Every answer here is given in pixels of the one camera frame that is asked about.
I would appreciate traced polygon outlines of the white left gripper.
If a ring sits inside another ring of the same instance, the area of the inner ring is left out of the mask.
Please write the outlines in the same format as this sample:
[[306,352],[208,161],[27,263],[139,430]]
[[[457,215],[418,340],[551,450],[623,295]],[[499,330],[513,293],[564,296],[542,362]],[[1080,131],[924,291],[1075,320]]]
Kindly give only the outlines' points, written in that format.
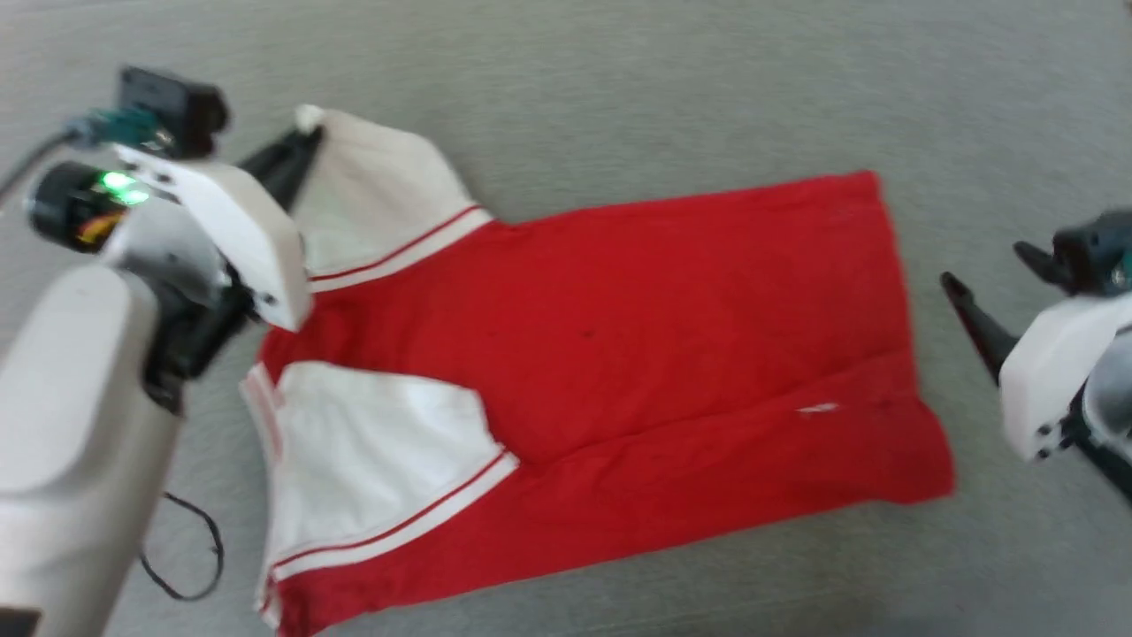
[[158,279],[198,305],[228,294],[259,321],[294,332],[312,307],[294,219],[323,129],[292,129],[238,166],[115,146],[115,170],[57,163],[26,193],[48,242]]

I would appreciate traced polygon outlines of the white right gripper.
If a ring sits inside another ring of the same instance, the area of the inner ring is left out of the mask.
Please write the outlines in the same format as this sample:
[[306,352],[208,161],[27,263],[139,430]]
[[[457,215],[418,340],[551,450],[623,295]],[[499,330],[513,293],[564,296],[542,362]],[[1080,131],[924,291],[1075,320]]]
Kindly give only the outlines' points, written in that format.
[[[1052,251],[1035,243],[1013,244],[1017,258],[1038,279],[1055,289],[1077,289],[1073,251]],[[1024,460],[1037,460],[1054,430],[1101,355],[1129,326],[1129,294],[1110,298],[1077,295],[1047,307],[1018,335],[986,313],[974,290],[952,272],[940,275],[947,302],[974,343],[990,380],[1000,382],[1004,434]]]

